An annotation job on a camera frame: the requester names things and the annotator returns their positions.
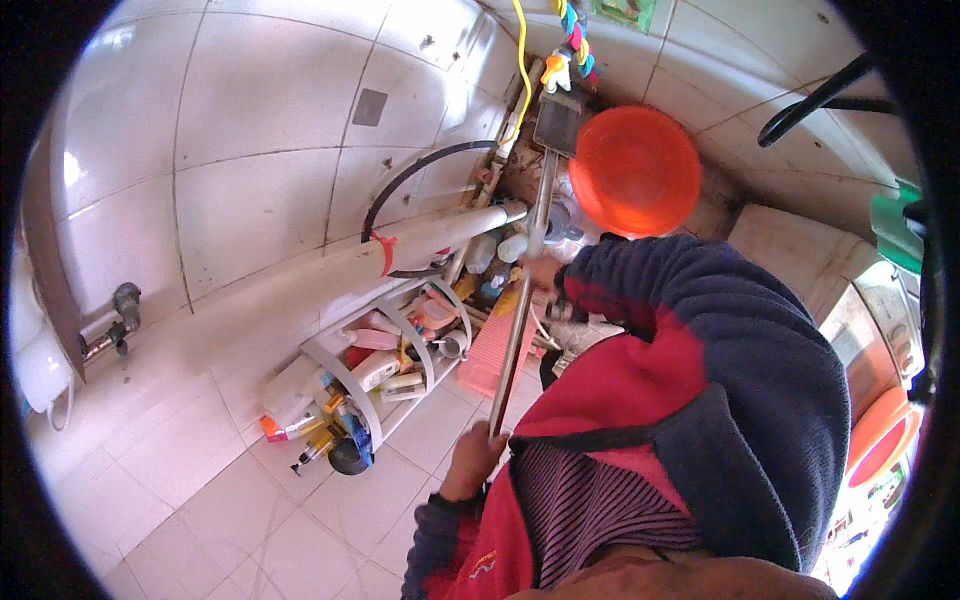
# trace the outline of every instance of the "white shelf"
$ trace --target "white shelf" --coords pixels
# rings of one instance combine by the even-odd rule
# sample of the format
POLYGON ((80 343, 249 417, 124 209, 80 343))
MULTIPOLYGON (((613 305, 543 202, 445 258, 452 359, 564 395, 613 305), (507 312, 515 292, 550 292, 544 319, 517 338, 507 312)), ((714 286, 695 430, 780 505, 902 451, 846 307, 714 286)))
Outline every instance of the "white shelf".
POLYGON ((423 364, 423 374, 426 380, 426 390, 429 394, 440 384, 444 377, 453 372, 453 369, 460 363, 460 359, 445 358, 432 354, 428 345, 392 302, 397 296, 420 287, 428 281, 435 283, 437 287, 453 300, 454 305, 460 310, 461 321, 463 321, 467 333, 467 345, 469 349, 473 341, 473 334, 467 309, 453 293, 450 286, 447 285, 440 276, 432 276, 428 279, 418 278, 404 280, 393 290, 366 304, 362 308, 353 311, 349 315, 346 315, 343 319, 327 327, 300 346, 303 352, 310 355, 325 369, 330 371, 333 376, 347 388, 350 397, 353 399, 353 404, 357 410, 360 411, 365 422, 364 424, 370 432, 372 450, 374 452, 383 445, 387 438, 389 438, 410 413, 417 408, 426 395, 402 400, 400 402, 383 402, 380 400, 379 393, 372 392, 368 394, 364 392, 350 370, 340 362, 340 359, 324 348, 320 340, 333 331, 342 328, 344 325, 356 321, 375 308, 400 328, 400 331, 403 332, 404 336, 410 340, 411 345, 416 349, 417 354, 420 355, 422 359, 420 362, 423 364))

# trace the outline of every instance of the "striped shirt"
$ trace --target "striped shirt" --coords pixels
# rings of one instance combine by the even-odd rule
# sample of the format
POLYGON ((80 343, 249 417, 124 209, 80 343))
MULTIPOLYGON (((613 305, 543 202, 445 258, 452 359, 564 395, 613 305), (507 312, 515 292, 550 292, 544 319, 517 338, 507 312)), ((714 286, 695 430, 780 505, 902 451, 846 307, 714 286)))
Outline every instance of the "striped shirt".
POLYGON ((547 444, 530 444, 513 460, 540 565, 537 588, 552 589, 609 544, 674 551, 698 545, 692 519, 639 473, 547 444))

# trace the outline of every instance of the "metal plunger handle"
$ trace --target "metal plunger handle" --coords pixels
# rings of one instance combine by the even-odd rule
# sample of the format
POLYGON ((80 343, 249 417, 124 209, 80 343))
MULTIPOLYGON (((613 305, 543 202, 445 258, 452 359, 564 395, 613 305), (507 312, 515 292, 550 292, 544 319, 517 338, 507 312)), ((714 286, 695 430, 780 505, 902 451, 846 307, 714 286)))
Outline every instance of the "metal plunger handle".
MULTIPOLYGON (((553 179, 557 172, 557 152, 546 149, 543 154, 543 171, 540 174, 540 187, 537 190, 537 203, 532 209, 533 223, 530 230, 530 242, 527 245, 527 256, 540 257, 543 252, 543 237, 550 214, 550 202, 553 196, 553 179)), ((500 382, 496 386, 496 396, 493 397, 493 408, 490 412, 490 438, 500 435, 503 416, 507 412, 507 400, 510 391, 514 388, 514 372, 520 354, 525 350, 522 347, 523 331, 527 326, 527 316, 530 314, 530 300, 533 295, 533 279, 530 271, 523 269, 523 279, 520 282, 520 299, 516 303, 514 323, 510 327, 510 338, 507 340, 507 353, 503 357, 503 368, 500 371, 500 382)))

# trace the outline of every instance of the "sleeve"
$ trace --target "sleeve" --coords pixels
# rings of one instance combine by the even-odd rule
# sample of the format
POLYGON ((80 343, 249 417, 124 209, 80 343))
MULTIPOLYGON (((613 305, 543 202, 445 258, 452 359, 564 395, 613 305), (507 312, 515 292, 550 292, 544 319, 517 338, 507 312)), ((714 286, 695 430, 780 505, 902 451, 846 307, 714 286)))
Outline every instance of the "sleeve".
POLYGON ((417 531, 407 553, 403 600, 439 600, 457 580, 480 531, 486 495, 449 502, 437 493, 414 511, 417 531))
POLYGON ((723 385, 731 416, 816 544, 847 461, 846 373, 803 304, 726 242, 689 235, 604 241, 558 273, 562 299, 633 328, 692 334, 706 382, 723 385))

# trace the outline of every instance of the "hand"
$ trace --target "hand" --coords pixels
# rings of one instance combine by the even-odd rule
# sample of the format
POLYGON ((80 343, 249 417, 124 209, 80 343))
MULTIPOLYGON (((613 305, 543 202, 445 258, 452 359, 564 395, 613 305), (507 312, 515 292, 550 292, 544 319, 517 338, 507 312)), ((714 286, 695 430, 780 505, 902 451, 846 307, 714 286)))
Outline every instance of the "hand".
POLYGON ((453 446, 453 460, 444 482, 440 485, 440 496, 449 502, 469 500, 487 481, 504 448, 507 447, 506 434, 489 439, 490 424, 479 420, 457 440, 453 446))
POLYGON ((523 268, 530 272, 534 287, 551 296, 557 295, 557 289, 553 286, 553 277, 563 266, 562 262, 549 254, 523 260, 523 268))

